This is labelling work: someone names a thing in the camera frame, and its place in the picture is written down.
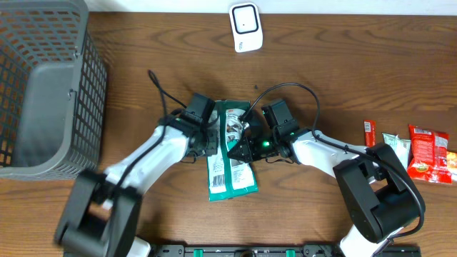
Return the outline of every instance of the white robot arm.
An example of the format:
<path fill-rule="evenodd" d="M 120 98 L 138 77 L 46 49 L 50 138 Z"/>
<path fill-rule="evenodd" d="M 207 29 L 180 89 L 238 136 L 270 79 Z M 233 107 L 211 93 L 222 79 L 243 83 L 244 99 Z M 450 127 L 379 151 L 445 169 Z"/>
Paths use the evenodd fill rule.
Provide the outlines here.
<path fill-rule="evenodd" d="M 166 169 L 189 153 L 193 152 L 195 156 L 215 154 L 215 131 L 206 129 L 213 107 L 213 101 L 196 94 L 191 105 L 179 117 L 162 119 L 152 137 L 130 156 L 108 167 L 102 174 L 93 171 L 81 173 L 62 214 L 55 242 L 79 256 L 148 256 L 150 245 L 135 238 L 141 197 Z M 263 112 L 273 136 L 243 138 L 228 156 L 252 162 L 271 157 L 272 153 L 281 154 L 335 177 L 354 221 L 349 234 L 340 242 L 340 249 L 346 257 L 371 257 L 386 245 L 390 236 L 417 217 L 418 211 L 411 196 L 395 177 L 389 176 L 389 172 L 358 154 L 341 150 L 341 147 L 348 146 L 324 136 L 320 131 L 316 131 L 315 135 L 330 141 L 333 146 L 316 140 L 311 131 L 298 129 L 295 120 L 287 114 L 281 114 L 287 122 L 278 126 L 275 108 L 267 108 Z M 259 144 L 264 140 L 272 143 L 271 148 L 259 146 L 265 145 Z M 392 154 L 395 156 L 388 146 L 351 148 L 370 152 L 381 160 L 393 158 Z M 394 158 L 393 165 L 401 167 L 398 159 Z M 388 186 L 374 193 L 369 183 L 382 178 L 388 179 Z M 110 219 L 101 221 L 91 215 L 89 205 L 92 203 L 111 209 Z"/>

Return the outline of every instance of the white plug-in device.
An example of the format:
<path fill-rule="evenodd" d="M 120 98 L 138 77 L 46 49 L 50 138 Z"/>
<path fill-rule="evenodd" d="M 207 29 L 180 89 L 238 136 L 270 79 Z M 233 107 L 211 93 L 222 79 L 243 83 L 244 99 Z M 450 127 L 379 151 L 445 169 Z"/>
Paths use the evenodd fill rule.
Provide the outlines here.
<path fill-rule="evenodd" d="M 253 51 L 262 47 L 262 25 L 255 4 L 243 3 L 232 6 L 230 22 L 236 52 Z"/>

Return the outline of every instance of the wood grain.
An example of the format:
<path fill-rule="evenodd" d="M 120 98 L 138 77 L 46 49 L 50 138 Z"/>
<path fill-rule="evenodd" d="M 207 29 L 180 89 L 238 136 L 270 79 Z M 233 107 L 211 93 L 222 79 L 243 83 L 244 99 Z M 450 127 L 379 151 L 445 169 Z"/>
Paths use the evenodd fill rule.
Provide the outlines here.
<path fill-rule="evenodd" d="M 318 127 L 363 144 L 364 119 L 381 132 L 408 138 L 408 124 L 450 133 L 457 150 L 457 18 L 432 16 L 263 15 L 263 47 L 237 54 L 227 15 L 91 14 L 89 28 L 109 66 L 101 168 L 140 146 L 162 110 L 147 69 L 163 87 L 189 102 L 193 92 L 213 99 L 254 100 L 274 84 L 308 84 L 321 100 Z M 282 97 L 301 124 L 316 106 L 298 89 Z M 169 109 L 177 107 L 168 102 Z M 338 241 L 351 227 L 336 181 L 314 168 L 255 163 L 259 192 L 208 202 L 206 162 L 178 163 L 144 197 L 138 233 L 152 242 L 300 244 Z M 423 256 L 457 251 L 457 188 L 416 182 L 426 222 L 399 243 Z M 54 229 L 71 181 L 0 180 L 0 256 L 60 256 Z"/>

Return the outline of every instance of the black cable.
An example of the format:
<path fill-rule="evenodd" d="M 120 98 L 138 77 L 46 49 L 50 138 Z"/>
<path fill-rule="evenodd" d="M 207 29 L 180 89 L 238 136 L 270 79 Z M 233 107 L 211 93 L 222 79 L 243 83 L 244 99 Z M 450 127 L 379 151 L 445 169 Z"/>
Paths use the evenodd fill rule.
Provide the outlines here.
<path fill-rule="evenodd" d="M 197 156 L 197 153 L 195 151 L 191 151 L 190 153 L 193 153 L 194 154 L 194 160 L 193 161 L 179 161 L 181 163 L 187 163 L 187 164 L 194 164 L 197 162 L 197 158 L 199 156 Z"/>
<path fill-rule="evenodd" d="M 170 114 L 173 115 L 173 116 L 176 116 L 176 115 L 180 114 L 183 111 L 184 110 L 182 108 L 177 108 L 177 109 L 174 109 Z"/>
<path fill-rule="evenodd" d="M 247 112 L 245 112 L 243 114 L 243 116 L 240 117 L 240 121 L 243 121 L 247 115 L 252 111 L 252 109 L 256 106 L 256 104 L 262 99 L 263 96 L 265 96 L 268 92 L 270 91 L 273 91 L 275 89 L 278 89 L 278 88 L 281 88 L 283 86 L 298 86 L 298 87 L 301 87 L 305 90 L 307 90 L 311 95 L 313 95 L 314 99 L 316 100 L 316 105 L 317 105 L 317 111 L 316 111 L 316 117 L 314 118 L 314 122 L 313 122 L 313 126 L 311 128 L 311 133 L 313 135 L 313 137 L 316 139 L 316 140 L 319 140 L 320 142 L 322 143 L 325 143 L 325 144 L 328 144 L 329 146 L 333 146 L 335 148 L 338 148 L 338 149 L 341 149 L 343 151 L 346 151 L 346 152 L 349 152 L 349 153 L 354 153 L 354 154 L 357 154 L 359 155 L 360 157 L 362 158 L 366 158 L 368 159 L 369 161 L 372 161 L 376 164 L 378 164 L 378 166 L 380 168 L 384 168 L 386 169 L 387 171 L 391 171 L 390 174 L 393 174 L 402 184 L 405 185 L 406 187 L 406 190 L 408 190 L 408 192 L 413 196 L 413 199 L 414 199 L 414 202 L 416 204 L 416 207 L 418 208 L 419 210 L 419 222 L 417 224 L 417 226 L 413 229 L 411 229 L 410 231 L 407 231 L 407 232 L 403 232 L 403 233 L 399 233 L 399 234 L 396 234 L 396 235 L 392 235 L 390 236 L 389 238 L 387 238 L 388 241 L 392 241 L 394 238 L 400 238 L 400 237 L 403 237 L 403 236 L 409 236 L 409 235 L 412 235 L 414 234 L 415 232 L 419 231 L 421 228 L 422 228 L 422 225 L 423 225 L 423 221 L 424 221 L 424 216 L 425 216 L 425 211 L 423 210 L 422 208 L 422 205 L 421 205 L 421 202 L 419 201 L 419 198 L 417 197 L 417 195 L 414 193 L 413 189 L 411 188 L 411 186 L 409 185 L 409 183 L 406 181 L 406 179 L 403 177 L 403 175 L 397 171 L 391 164 L 389 163 L 386 163 L 385 161 L 382 161 L 382 160 L 378 160 L 372 156 L 369 156 L 368 154 L 366 153 L 362 153 L 360 151 L 356 151 L 356 150 L 353 150 L 351 148 L 348 147 L 348 145 L 345 145 L 345 146 L 340 146 L 336 143 L 332 143 L 330 141 L 327 141 L 325 139 L 322 139 L 319 135 L 316 135 L 316 125 L 317 125 L 317 121 L 319 120 L 319 116 L 321 115 L 321 104 L 319 102 L 319 99 L 317 97 L 317 95 L 314 93 L 314 91 L 312 91 L 309 87 L 307 86 L 304 86 L 302 84 L 298 84 L 298 83 L 282 83 L 282 84 L 279 84 L 279 85 L 276 85 L 276 86 L 272 86 L 271 88 L 265 90 L 257 99 L 256 101 L 252 104 L 252 106 L 248 109 Z"/>
<path fill-rule="evenodd" d="M 268 161 L 268 158 L 265 158 L 265 161 L 266 163 L 276 163 L 276 162 L 285 162 L 285 163 L 289 163 L 289 164 L 293 164 L 293 161 L 289 161 L 287 159 L 277 159 L 275 161 Z"/>
<path fill-rule="evenodd" d="M 154 83 L 154 85 L 156 85 L 156 87 L 159 89 L 159 91 L 161 93 L 163 93 L 164 95 L 168 96 L 171 100 L 173 100 L 176 103 L 180 104 L 184 108 L 187 108 L 186 104 L 183 104 L 181 101 L 179 101 L 178 99 L 174 98 L 171 94 L 166 93 L 166 91 L 162 89 L 162 87 L 160 86 L 159 80 L 157 79 L 156 74 L 154 74 L 154 72 L 152 72 L 151 70 L 148 70 L 148 75 L 149 75 L 149 78 Z"/>
<path fill-rule="evenodd" d="M 154 85 L 159 89 L 160 98 L 162 100 L 162 109 L 164 110 L 164 117 L 165 117 L 168 114 L 168 112 L 166 111 L 166 102 L 165 102 L 165 96 L 164 96 L 166 93 L 164 93 L 164 90 L 160 87 L 160 83 L 159 83 L 159 80 L 156 77 L 156 74 L 154 74 L 154 72 L 152 72 L 151 70 L 148 70 L 148 75 L 149 75 L 149 78 L 151 78 L 152 83 L 154 83 Z M 114 190 L 113 190 L 114 193 L 116 193 L 117 189 L 119 189 L 122 186 L 122 183 L 125 181 L 126 177 L 131 173 L 131 171 L 133 170 L 134 166 L 146 154 L 148 154 L 150 151 L 152 151 L 154 148 L 156 148 L 156 146 L 158 146 L 162 142 L 162 140 L 165 137 L 166 125 L 167 124 L 164 124 L 164 128 L 162 130 L 162 134 L 160 135 L 159 139 L 157 139 L 156 143 L 154 143 L 152 146 L 147 148 L 143 153 L 141 153 L 134 161 L 132 161 L 126 167 L 126 169 L 125 169 L 124 173 L 122 174 L 121 178 L 119 179 L 118 183 L 114 186 Z"/>

